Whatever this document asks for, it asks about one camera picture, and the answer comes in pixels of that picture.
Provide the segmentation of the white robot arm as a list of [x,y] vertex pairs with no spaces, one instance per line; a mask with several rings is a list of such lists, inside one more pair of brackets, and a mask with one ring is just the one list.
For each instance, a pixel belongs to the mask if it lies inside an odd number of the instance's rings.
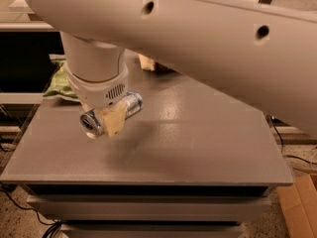
[[57,30],[126,48],[317,134],[317,17],[238,0],[26,0]]

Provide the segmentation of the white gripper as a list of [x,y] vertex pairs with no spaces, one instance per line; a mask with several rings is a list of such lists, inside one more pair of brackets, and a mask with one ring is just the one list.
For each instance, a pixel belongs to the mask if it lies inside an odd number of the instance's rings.
[[126,106],[120,100],[128,90],[129,71],[126,64],[123,63],[122,70],[117,76],[102,82],[88,82],[79,79],[71,73],[68,65],[65,66],[65,71],[71,89],[82,104],[90,109],[104,108],[101,110],[101,114],[105,135],[113,138],[121,132],[125,124]]

